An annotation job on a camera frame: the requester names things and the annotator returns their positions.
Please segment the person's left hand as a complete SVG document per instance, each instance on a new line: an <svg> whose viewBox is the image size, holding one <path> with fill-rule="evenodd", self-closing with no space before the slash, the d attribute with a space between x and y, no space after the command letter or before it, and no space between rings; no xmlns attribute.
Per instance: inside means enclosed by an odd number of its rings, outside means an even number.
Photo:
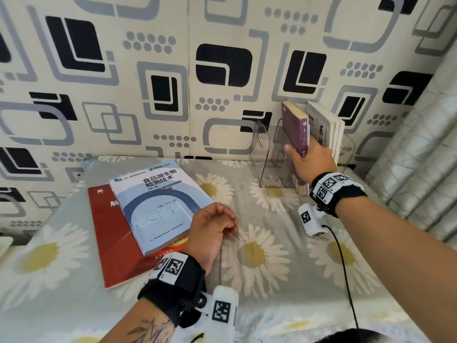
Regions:
<svg viewBox="0 0 457 343"><path fill-rule="evenodd" d="M231 208L214 202L192 217L184 253L192 256L209 275L220 252L219 224L237 224L238 218Z"/></svg>

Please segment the white book with black calligraphy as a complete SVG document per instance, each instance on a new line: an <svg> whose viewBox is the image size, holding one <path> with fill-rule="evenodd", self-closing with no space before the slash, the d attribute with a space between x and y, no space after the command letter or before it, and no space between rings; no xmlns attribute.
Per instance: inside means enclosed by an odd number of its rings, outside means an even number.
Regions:
<svg viewBox="0 0 457 343"><path fill-rule="evenodd" d="M307 102L306 113L309 116L310 134L318 143L332 152L334 158L334 136L336 115L318 102Z"/></svg>

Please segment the pale patterned curtain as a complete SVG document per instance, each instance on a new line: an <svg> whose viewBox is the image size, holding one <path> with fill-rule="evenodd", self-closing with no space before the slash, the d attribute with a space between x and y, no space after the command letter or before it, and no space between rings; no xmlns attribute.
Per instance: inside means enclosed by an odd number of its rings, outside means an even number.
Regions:
<svg viewBox="0 0 457 343"><path fill-rule="evenodd" d="M365 182L392 212L457 248L457 39Z"/></svg>

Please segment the light blue textbook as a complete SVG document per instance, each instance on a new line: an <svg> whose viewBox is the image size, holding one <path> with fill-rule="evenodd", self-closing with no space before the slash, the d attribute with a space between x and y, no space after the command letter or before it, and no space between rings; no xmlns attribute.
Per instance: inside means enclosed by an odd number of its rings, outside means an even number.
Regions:
<svg viewBox="0 0 457 343"><path fill-rule="evenodd" d="M187 236L198 211L214 203L174 160L109 181L144 256Z"/></svg>

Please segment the daisy print tablecloth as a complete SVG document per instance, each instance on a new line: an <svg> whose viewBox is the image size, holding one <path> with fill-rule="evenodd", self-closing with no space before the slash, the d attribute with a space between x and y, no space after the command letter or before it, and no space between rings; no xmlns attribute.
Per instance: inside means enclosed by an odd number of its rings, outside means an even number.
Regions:
<svg viewBox="0 0 457 343"><path fill-rule="evenodd" d="M88 188L166 159L100 156L41 230L0 267L0 343L93 343L137 302L148 274L105 288ZM234 341L311 343L355 327L338 245L310 238L294 189L263 189L244 161L177 160L239 218L207 277L235 289Z"/></svg>

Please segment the clear acrylic book stand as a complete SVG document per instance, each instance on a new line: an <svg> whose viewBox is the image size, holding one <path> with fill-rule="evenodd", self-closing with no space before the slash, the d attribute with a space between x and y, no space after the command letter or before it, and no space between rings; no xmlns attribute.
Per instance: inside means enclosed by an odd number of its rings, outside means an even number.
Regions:
<svg viewBox="0 0 457 343"><path fill-rule="evenodd" d="M291 158L283 149L283 120L277 126L266 127L260 121L251 122L249 128L253 133L249 156L262 188L293 188ZM356 146L348 136L343 136L338 160L338 169L344 173L355 154Z"/></svg>

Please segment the purple book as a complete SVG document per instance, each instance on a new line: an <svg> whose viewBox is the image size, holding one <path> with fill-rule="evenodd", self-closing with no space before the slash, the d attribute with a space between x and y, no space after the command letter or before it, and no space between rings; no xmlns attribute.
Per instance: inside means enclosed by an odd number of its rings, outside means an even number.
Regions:
<svg viewBox="0 0 457 343"><path fill-rule="evenodd" d="M282 127L284 143L295 148L301 157L308 153L309 146L309 118L306 112L302 111L296 104L291 101L283 101L282 108ZM293 161L292 164L292 181L298 195L309 195L309 184L306 184L298 175Z"/></svg>

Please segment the thin white book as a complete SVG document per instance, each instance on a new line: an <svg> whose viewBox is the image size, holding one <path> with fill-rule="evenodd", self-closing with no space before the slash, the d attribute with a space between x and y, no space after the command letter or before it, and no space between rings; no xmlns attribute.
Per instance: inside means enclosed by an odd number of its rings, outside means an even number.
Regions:
<svg viewBox="0 0 457 343"><path fill-rule="evenodd" d="M340 148L342 144L342 139L344 136L344 131L345 131L345 121L342 120L340 117L336 117L336 122L335 122L335 136L334 136L334 161L335 164L338 164L338 160L340 157Z"/></svg>

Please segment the red book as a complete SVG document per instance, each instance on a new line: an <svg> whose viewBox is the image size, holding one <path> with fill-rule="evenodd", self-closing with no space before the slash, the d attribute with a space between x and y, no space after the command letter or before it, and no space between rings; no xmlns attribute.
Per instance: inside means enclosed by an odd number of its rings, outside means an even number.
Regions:
<svg viewBox="0 0 457 343"><path fill-rule="evenodd" d="M109 184L89 187L88 196L106 289L145 275L159 264L164 255L184 250L188 233L157 252L144 256Z"/></svg>

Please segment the person's left forearm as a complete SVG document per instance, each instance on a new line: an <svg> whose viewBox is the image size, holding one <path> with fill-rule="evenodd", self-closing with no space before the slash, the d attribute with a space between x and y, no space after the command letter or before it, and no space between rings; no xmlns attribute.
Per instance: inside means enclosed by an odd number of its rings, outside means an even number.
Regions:
<svg viewBox="0 0 457 343"><path fill-rule="evenodd" d="M99 343L169 343L175 326L147 299L140 299Z"/></svg>

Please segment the person's right hand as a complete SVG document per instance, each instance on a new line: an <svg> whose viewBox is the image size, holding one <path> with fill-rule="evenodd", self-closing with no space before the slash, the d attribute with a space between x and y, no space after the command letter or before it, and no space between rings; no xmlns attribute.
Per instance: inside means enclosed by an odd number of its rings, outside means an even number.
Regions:
<svg viewBox="0 0 457 343"><path fill-rule="evenodd" d="M312 135L303 163L293 164L298 176L309 185L322 173L338 172L331 150L320 145Z"/></svg>

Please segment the person's right forearm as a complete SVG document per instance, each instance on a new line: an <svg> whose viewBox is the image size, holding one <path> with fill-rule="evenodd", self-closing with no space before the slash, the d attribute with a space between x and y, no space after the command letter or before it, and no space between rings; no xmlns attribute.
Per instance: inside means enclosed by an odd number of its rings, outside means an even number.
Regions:
<svg viewBox="0 0 457 343"><path fill-rule="evenodd" d="M381 283L432 343L457 343L457 251L368 197L335 208Z"/></svg>

